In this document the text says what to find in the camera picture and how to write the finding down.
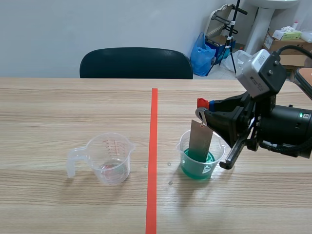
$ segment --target measuring cup handle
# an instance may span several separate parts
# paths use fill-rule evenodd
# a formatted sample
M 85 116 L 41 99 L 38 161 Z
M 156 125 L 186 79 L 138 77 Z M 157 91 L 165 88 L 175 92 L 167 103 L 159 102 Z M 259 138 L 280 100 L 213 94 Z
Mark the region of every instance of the measuring cup handle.
M 68 153 L 66 162 L 68 178 L 75 176 L 75 161 L 87 159 L 86 149 L 86 147 L 76 148 Z

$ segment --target clear plastic cup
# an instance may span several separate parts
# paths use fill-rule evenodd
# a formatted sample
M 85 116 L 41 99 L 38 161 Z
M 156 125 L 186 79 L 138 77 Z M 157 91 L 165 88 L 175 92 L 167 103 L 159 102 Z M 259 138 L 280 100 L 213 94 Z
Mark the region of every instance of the clear plastic cup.
M 84 160 L 101 182 L 119 184 L 130 173 L 130 154 L 134 149 L 134 144 L 120 134 L 105 133 L 96 136 L 85 147 L 68 153 L 68 177 L 75 176 L 75 161 Z
M 185 132 L 176 146 L 181 155 L 183 172 L 193 179 L 209 179 L 218 162 L 226 152 L 227 143 L 217 133 L 213 133 L 206 162 L 197 162 L 188 157 L 191 130 Z

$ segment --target tiled floor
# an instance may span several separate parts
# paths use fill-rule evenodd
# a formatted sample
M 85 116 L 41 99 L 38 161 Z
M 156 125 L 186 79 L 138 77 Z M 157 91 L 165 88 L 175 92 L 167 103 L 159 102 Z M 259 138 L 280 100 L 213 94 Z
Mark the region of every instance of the tiled floor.
M 215 65 L 208 76 L 200 77 L 193 76 L 194 79 L 236 79 L 235 73 L 229 70 L 221 68 L 219 65 Z

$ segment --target chair backrest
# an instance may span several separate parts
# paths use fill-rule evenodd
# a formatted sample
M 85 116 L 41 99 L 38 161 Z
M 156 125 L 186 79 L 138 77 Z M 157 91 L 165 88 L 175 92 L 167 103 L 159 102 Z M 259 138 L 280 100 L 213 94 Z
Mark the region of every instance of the chair backrest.
M 81 61 L 80 77 L 193 79 L 193 70 L 178 51 L 124 47 L 88 53 Z

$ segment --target sink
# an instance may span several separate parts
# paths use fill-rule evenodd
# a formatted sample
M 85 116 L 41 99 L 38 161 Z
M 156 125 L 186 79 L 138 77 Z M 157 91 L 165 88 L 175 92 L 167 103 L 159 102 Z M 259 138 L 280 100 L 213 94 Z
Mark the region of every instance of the sink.
M 247 0 L 248 3 L 259 7 L 259 10 L 252 31 L 248 37 L 245 51 L 253 55 L 261 49 L 275 9 L 291 8 L 299 1 L 300 0 Z
M 298 3 L 298 0 L 247 0 L 250 4 L 270 9 L 286 9 Z

